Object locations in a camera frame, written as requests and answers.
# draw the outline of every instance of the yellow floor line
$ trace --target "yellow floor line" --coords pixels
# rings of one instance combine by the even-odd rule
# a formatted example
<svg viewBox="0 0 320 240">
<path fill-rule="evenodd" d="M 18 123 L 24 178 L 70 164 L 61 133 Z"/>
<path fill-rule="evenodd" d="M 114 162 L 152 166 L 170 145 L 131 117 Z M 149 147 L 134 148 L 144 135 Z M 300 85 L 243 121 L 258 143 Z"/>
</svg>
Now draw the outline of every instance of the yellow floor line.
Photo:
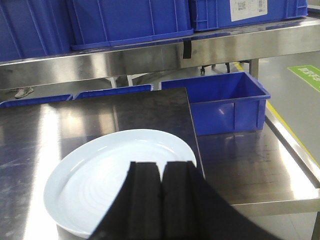
<svg viewBox="0 0 320 240">
<path fill-rule="evenodd" d="M 240 65 L 240 63 L 238 61 L 234 61 L 233 64 L 236 67 L 236 69 L 238 69 L 239 72 L 245 71 L 244 68 Z"/>
<path fill-rule="evenodd" d="M 238 61 L 233 62 L 233 64 L 239 72 L 245 71 Z M 268 100 L 266 101 L 266 107 L 275 116 L 275 118 L 278 119 L 278 121 L 284 126 L 284 128 L 291 134 L 294 140 L 302 147 L 302 149 L 308 154 L 308 156 L 313 160 L 313 162 L 320 168 L 320 165 L 316 161 L 316 159 L 312 156 L 312 154 L 309 152 L 306 146 L 302 143 L 302 141 L 298 138 L 298 136 L 294 133 L 294 131 L 292 131 L 292 129 L 289 127 L 286 121 L 280 116 L 280 114 L 277 112 L 277 110 L 271 105 L 271 103 Z"/>
</svg>

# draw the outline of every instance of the stainless steel shelf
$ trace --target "stainless steel shelf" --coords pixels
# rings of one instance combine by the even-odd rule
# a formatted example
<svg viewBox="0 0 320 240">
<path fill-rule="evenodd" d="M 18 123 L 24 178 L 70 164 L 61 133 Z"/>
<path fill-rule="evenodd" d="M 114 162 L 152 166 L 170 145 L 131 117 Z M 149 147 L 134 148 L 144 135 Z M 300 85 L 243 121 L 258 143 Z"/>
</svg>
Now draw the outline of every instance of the stainless steel shelf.
<svg viewBox="0 0 320 240">
<path fill-rule="evenodd" d="M 320 50 L 320 20 L 281 22 L 196 33 L 141 44 L 0 64 L 0 89 L 182 69 Z M 191 58 L 184 46 L 191 41 Z"/>
<path fill-rule="evenodd" d="M 246 217 L 320 212 L 320 169 L 269 110 L 263 131 L 197 139 L 206 180 Z"/>
</svg>

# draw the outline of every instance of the qr code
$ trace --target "qr code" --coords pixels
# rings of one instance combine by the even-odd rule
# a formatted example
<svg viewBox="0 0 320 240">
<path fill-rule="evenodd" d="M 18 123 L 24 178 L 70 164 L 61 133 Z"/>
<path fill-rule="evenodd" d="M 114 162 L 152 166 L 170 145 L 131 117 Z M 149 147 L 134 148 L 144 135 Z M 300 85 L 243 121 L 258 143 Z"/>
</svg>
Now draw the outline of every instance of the qr code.
<svg viewBox="0 0 320 240">
<path fill-rule="evenodd" d="M 238 1 L 238 11 L 246 10 L 247 4 L 246 1 Z"/>
</svg>

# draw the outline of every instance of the green floor sign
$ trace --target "green floor sign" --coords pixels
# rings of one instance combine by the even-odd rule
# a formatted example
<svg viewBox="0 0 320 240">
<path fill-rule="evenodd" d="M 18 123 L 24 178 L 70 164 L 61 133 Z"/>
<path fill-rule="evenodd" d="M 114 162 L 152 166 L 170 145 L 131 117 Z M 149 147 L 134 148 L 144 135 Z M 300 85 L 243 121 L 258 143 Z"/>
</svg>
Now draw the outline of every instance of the green floor sign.
<svg viewBox="0 0 320 240">
<path fill-rule="evenodd" d="M 320 92 L 320 70 L 318 68 L 312 65 L 304 65 L 291 66 L 288 69 Z"/>
</svg>

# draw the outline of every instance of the stainless steel table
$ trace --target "stainless steel table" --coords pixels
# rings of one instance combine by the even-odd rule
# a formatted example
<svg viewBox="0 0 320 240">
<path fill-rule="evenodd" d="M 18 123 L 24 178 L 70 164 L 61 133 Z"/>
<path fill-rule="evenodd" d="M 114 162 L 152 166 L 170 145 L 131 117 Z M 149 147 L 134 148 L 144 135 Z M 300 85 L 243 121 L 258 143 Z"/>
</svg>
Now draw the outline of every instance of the stainless steel table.
<svg viewBox="0 0 320 240">
<path fill-rule="evenodd" d="M 127 129 L 185 140 L 206 180 L 247 217 L 319 212 L 318 166 L 269 111 L 266 123 L 260 131 L 196 138 L 183 88 L 2 108 L 0 239 L 79 240 L 46 213 L 46 180 L 72 150 Z"/>
<path fill-rule="evenodd" d="M 320 51 L 320 20 L 304 17 L 147 43 L 0 63 L 0 89 L 153 73 Z"/>
<path fill-rule="evenodd" d="M 174 134 L 202 172 L 184 88 L 0 109 L 0 239 L 78 239 L 46 213 L 43 190 L 55 166 L 77 147 L 128 129 Z"/>
</svg>

